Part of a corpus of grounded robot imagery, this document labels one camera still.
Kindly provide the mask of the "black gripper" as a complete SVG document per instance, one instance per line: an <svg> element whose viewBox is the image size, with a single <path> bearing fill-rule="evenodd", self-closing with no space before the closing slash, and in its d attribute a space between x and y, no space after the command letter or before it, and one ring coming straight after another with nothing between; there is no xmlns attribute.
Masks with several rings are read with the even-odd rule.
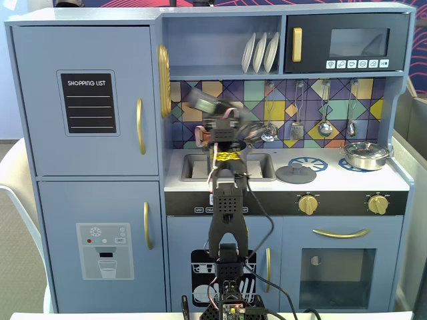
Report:
<svg viewBox="0 0 427 320"><path fill-rule="evenodd" d="M208 121L211 140L261 140L263 124L250 120L250 112L241 102L217 100Z"/></svg>

